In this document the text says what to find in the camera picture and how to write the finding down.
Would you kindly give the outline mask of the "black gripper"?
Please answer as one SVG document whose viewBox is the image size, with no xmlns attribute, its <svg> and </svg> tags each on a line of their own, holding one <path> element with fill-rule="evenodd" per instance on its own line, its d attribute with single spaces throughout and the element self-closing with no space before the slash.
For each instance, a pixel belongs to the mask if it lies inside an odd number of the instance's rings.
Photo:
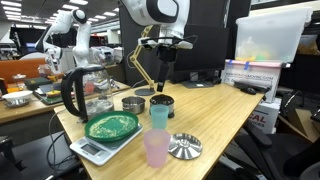
<svg viewBox="0 0 320 180">
<path fill-rule="evenodd" d="M 157 91 L 162 92 L 165 81 L 167 78 L 167 73 L 169 70 L 168 62 L 174 62 L 176 60 L 177 50 L 175 48 L 169 48 L 167 46 L 159 46 L 157 49 L 157 57 L 163 62 L 160 66 L 158 74 L 158 85 Z"/>
</svg>

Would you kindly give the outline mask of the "white main robot arm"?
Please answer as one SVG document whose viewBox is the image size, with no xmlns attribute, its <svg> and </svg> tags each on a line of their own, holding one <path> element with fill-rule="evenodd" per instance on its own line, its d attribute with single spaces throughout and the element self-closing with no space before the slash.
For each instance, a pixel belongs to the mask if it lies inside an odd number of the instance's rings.
<svg viewBox="0 0 320 180">
<path fill-rule="evenodd" d="M 193 44 L 184 37 L 190 0 L 121 0 L 121 2 L 137 24 L 160 27 L 156 38 L 141 36 L 137 40 L 137 47 L 157 49 L 157 56 L 162 61 L 157 91 L 162 92 L 169 70 L 168 63 L 175 61 L 177 50 L 193 48 Z"/>
</svg>

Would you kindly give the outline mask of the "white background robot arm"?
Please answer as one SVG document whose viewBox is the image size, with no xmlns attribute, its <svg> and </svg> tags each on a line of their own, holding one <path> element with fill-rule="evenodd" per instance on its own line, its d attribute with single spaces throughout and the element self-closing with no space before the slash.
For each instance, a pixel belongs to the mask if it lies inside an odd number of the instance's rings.
<svg viewBox="0 0 320 180">
<path fill-rule="evenodd" d="M 89 64 L 89 42 L 91 24 L 87 22 L 87 16 L 80 9 L 61 11 L 55 22 L 49 25 L 39 40 L 35 49 L 46 53 L 46 63 L 54 74 L 63 71 L 61 58 L 63 49 L 72 46 L 73 58 L 77 66 L 84 67 Z"/>
</svg>

